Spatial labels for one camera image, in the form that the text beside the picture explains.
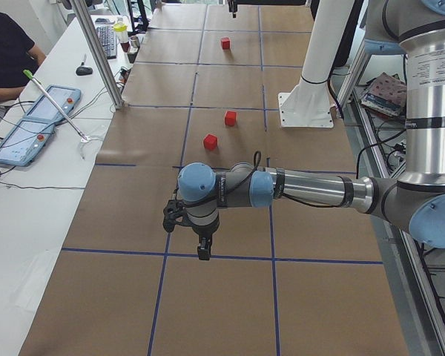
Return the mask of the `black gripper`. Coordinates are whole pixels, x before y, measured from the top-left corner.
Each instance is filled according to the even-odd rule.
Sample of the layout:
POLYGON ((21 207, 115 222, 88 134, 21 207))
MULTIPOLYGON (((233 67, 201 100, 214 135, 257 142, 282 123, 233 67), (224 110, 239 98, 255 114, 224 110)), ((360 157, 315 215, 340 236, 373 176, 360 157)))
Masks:
POLYGON ((176 225, 192 228, 199 236, 199 245, 197 246, 197 255, 199 260, 208 261, 211 259, 211 244, 213 234, 219 228, 219 217, 211 222, 196 223, 190 220, 190 215, 183 205, 182 200, 176 198, 167 202, 163 209, 162 226, 167 233, 172 233, 176 225))
MULTIPOLYGON (((228 9, 230 12, 238 11, 238 0, 228 0, 228 9)), ((232 13, 233 19, 237 17, 237 13, 232 13)))

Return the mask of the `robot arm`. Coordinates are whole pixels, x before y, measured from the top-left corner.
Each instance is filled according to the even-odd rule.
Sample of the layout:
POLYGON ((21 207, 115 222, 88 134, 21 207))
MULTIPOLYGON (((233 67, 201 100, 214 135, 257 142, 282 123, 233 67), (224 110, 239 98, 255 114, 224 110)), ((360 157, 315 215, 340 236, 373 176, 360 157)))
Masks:
POLYGON ((406 167, 397 178, 313 174, 241 162, 214 171, 195 162, 178 175, 163 227, 198 234, 198 257, 211 256, 222 208, 266 207, 286 198, 317 208, 354 208, 445 248, 445 1, 371 1, 365 43, 374 52, 403 50, 408 57, 406 167))

